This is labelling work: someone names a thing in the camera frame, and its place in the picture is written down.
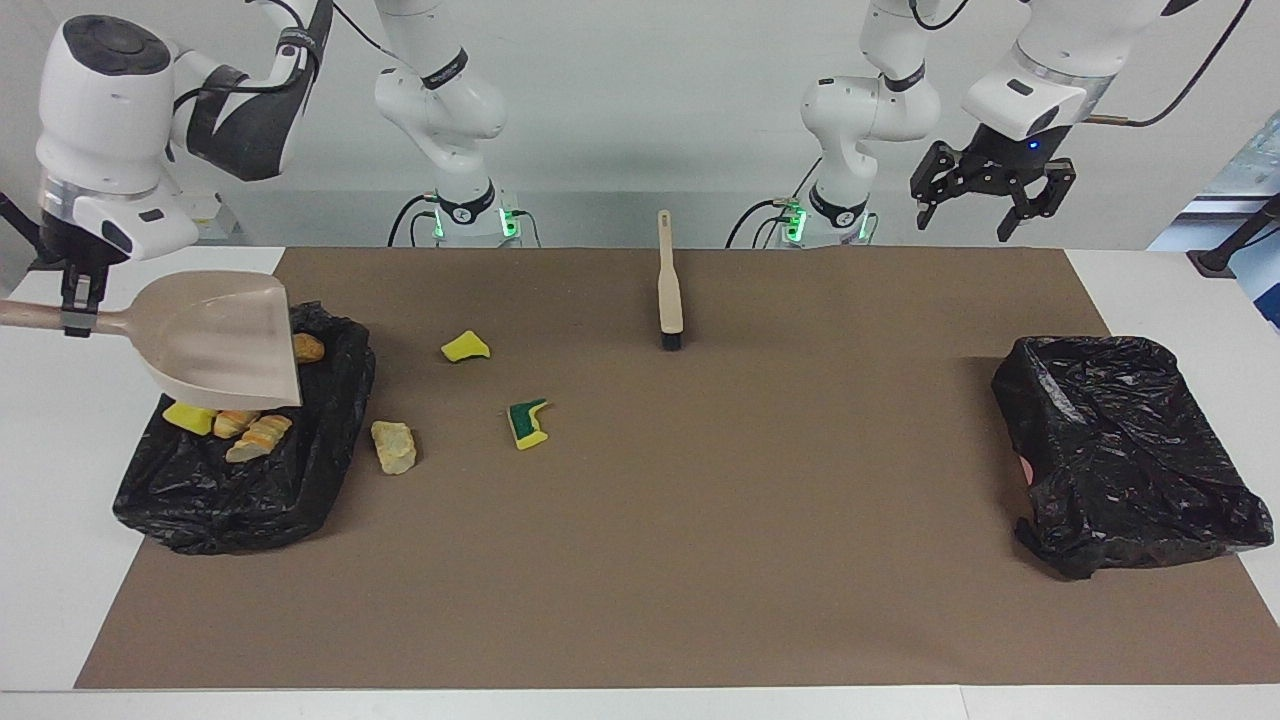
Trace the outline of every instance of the white wall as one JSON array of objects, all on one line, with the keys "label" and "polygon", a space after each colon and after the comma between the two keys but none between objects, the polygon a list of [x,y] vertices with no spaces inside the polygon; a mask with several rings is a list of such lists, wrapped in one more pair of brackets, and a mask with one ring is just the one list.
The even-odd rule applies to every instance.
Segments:
[{"label": "white wall", "polygon": [[[81,12],[129,17],[250,72],[264,69],[274,47],[257,12],[237,0],[42,1],[58,18]],[[13,3],[0,5],[5,27]],[[372,3],[343,5],[383,37]],[[722,237],[741,197],[790,192],[817,156],[800,123],[800,96],[822,76],[872,72],[855,46],[865,6],[865,0],[452,1],[474,67],[504,90],[511,105],[507,132],[489,145],[500,182],[534,195],[726,193],[722,206],[681,218],[685,237],[699,238]],[[1144,117],[1162,108],[1238,6],[1235,0],[1203,1],[1160,22],[1100,111]],[[1027,14],[1015,0],[978,0],[936,35],[929,72],[946,104],[938,137],[968,141],[974,120],[959,109],[960,97],[1007,50]],[[1215,68],[1170,119],[1146,131],[1075,129],[1062,151],[1074,158],[1080,182],[1057,219],[1021,228],[1015,243],[1146,247],[1280,106],[1277,29],[1280,3],[1254,3]],[[24,83],[22,92],[4,97],[6,114],[27,118],[20,127],[0,128],[6,165],[28,151],[35,132],[33,87],[44,50],[33,45],[0,46],[0,61],[26,73],[13,81]],[[223,190],[248,228],[271,204],[238,208],[236,199],[246,195],[424,190],[430,184],[424,161],[371,101],[372,78],[385,64],[335,23],[289,173],[246,187],[183,159],[179,179]],[[927,145],[877,143],[877,242],[993,243],[1006,200],[952,201],[928,233],[915,231],[906,183]],[[389,217],[379,210],[378,218],[384,228]],[[605,231],[602,224],[596,234]]]}]

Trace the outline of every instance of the brush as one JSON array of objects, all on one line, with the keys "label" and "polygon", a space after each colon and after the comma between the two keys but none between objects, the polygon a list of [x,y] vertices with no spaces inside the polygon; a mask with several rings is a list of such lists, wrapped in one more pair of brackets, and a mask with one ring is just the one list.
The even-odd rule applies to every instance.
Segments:
[{"label": "brush", "polygon": [[676,258],[672,251],[671,213],[658,213],[658,323],[662,325],[662,348],[680,350],[684,346],[685,310],[680,301],[680,278],[676,277]]}]

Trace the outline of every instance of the gray wall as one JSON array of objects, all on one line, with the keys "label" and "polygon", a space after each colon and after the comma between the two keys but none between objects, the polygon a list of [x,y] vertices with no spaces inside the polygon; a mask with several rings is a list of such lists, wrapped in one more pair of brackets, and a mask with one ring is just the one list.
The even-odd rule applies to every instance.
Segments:
[{"label": "gray wall", "polygon": [[[23,6],[41,1],[58,18],[106,6],[18,0],[18,17]],[[24,31],[13,29],[13,3],[0,10],[0,26],[6,36],[20,36]],[[347,0],[344,6],[381,37],[372,3]],[[826,74],[872,73],[856,49],[865,6],[865,0],[452,3],[474,67],[503,88],[511,105],[507,132],[489,145],[494,174],[530,209],[539,211],[543,204],[544,233],[558,243],[600,243],[613,232],[611,218],[646,217],[655,204],[673,201],[663,193],[696,192],[677,213],[677,224],[690,243],[712,245],[744,200],[790,192],[818,152],[799,118],[805,86]],[[1157,23],[1100,111],[1147,115],[1162,108],[1238,6],[1234,0],[1199,3]],[[236,1],[114,0],[109,10],[250,72],[261,72],[274,47],[274,33],[257,10]],[[946,106],[937,137],[963,145],[972,135],[974,120],[960,110],[960,97],[1009,49],[1027,14],[1014,0],[983,0],[934,36],[929,72]],[[1020,229],[1015,243],[1151,243],[1280,106],[1277,29],[1280,3],[1254,3],[1201,87],[1170,119],[1144,131],[1074,131],[1062,151],[1076,161],[1082,181],[1056,220]],[[5,86],[5,113],[18,118],[0,128],[6,167],[29,152],[44,54],[44,42],[18,40],[0,45],[0,60],[12,69],[5,82],[15,86]],[[430,184],[425,161],[372,105],[372,79],[385,64],[349,28],[335,24],[285,177],[243,186],[189,158],[179,159],[175,174],[188,188],[223,191],[264,242],[378,242],[398,205],[393,195],[378,202],[360,196],[334,202],[340,196],[334,193],[407,193]],[[1004,200],[963,199],[942,208],[927,233],[914,229],[906,179],[927,146],[876,143],[877,242],[992,243],[1007,208]],[[568,201],[584,192],[632,193],[613,201],[632,210],[611,214],[604,202],[586,206],[586,217],[563,218],[584,211]],[[333,231],[339,225],[348,228],[342,236]],[[632,234],[649,229],[646,222]]]},{"label": "gray wall", "polygon": [[[36,210],[40,177],[35,146],[40,135],[36,97],[45,50],[56,22],[40,0],[4,0],[0,8],[0,191],[26,213]],[[35,254],[0,222],[0,296],[22,277]]]}]

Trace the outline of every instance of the bread piece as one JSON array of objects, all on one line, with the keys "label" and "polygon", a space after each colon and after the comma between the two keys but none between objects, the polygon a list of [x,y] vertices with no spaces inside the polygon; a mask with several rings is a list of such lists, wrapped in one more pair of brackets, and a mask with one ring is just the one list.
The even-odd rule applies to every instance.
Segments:
[{"label": "bread piece", "polygon": [[223,439],[239,437],[261,415],[256,410],[223,410],[214,418],[214,434]]},{"label": "bread piece", "polygon": [[293,420],[283,415],[268,415],[257,420],[227,451],[227,461],[247,462],[255,457],[270,455],[291,427],[293,427]]},{"label": "bread piece", "polygon": [[294,333],[293,357],[298,365],[308,365],[324,360],[324,343],[315,336],[307,333]]},{"label": "bread piece", "polygon": [[376,420],[371,432],[383,473],[402,475],[417,462],[417,446],[413,443],[413,430],[408,425]]}]

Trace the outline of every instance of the white table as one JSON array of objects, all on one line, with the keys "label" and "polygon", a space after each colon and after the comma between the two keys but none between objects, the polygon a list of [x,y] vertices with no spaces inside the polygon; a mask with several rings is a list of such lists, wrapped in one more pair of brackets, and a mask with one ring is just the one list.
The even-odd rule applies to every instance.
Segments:
[{"label": "white table", "polygon": [[[282,254],[193,247],[120,266],[113,270],[105,307],[128,305],[142,286],[168,273],[271,272]],[[1245,482],[1280,509],[1280,337],[1240,288],[1201,278],[1180,254],[1069,256],[1112,333],[1149,337],[1179,356]],[[35,274],[13,299],[50,302],[56,288],[55,274]],[[154,398],[155,387],[123,338],[86,342],[0,328],[0,720],[1201,720],[1280,712],[1280,685],[73,692],[141,542],[115,521],[110,507]],[[1280,548],[1253,551],[1243,560],[1280,618]]]}]

